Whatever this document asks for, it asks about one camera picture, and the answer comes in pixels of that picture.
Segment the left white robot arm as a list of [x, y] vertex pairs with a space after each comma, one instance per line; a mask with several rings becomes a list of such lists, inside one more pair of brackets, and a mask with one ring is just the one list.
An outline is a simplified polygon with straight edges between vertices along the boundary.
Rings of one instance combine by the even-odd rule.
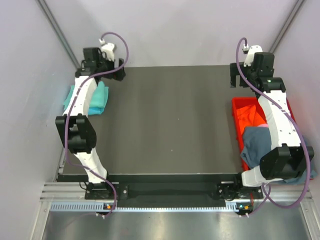
[[126, 76], [123, 68], [115, 67], [115, 48], [113, 43], [104, 43], [101, 47], [83, 49], [84, 59], [75, 72], [70, 102], [63, 115], [55, 118], [64, 149], [78, 158], [79, 167], [86, 171], [89, 183], [98, 184], [96, 192], [105, 199], [113, 194], [114, 187], [105, 181], [108, 172], [97, 154], [97, 134], [88, 114], [101, 78], [122, 81]]

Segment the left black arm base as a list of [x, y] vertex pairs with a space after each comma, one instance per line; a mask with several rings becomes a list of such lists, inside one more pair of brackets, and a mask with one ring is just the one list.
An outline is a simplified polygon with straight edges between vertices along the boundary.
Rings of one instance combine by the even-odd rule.
[[[126, 200], [129, 193], [128, 184], [112, 183], [116, 191], [117, 200]], [[79, 186], [85, 191], [84, 198], [86, 200], [113, 200], [115, 193], [112, 187], [106, 182], [91, 183], [91, 182], [80, 182]]]

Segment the orange t shirt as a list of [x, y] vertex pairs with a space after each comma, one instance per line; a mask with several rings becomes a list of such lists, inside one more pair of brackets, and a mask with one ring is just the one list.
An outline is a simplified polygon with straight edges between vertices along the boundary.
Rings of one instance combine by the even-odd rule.
[[236, 116], [241, 135], [245, 132], [246, 127], [259, 127], [259, 125], [267, 123], [257, 112], [257, 106], [254, 104], [238, 108]]

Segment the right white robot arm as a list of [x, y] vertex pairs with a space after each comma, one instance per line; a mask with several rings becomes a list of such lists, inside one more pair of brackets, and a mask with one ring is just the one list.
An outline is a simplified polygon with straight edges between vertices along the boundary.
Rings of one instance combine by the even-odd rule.
[[314, 150], [303, 144], [298, 128], [290, 113], [284, 81], [274, 76], [273, 53], [264, 52], [258, 45], [244, 50], [243, 62], [230, 64], [231, 86], [240, 86], [255, 92], [263, 110], [270, 135], [270, 151], [260, 158], [258, 166], [241, 174], [241, 180], [233, 185], [233, 192], [245, 198], [252, 187], [283, 180], [299, 179], [310, 175]]

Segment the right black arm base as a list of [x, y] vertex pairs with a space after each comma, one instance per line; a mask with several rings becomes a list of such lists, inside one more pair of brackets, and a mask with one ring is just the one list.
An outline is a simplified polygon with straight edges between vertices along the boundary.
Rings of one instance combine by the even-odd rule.
[[220, 182], [217, 185], [218, 195], [226, 201], [235, 199], [262, 199], [261, 187], [248, 187], [243, 185], [242, 174], [237, 173], [231, 181]]

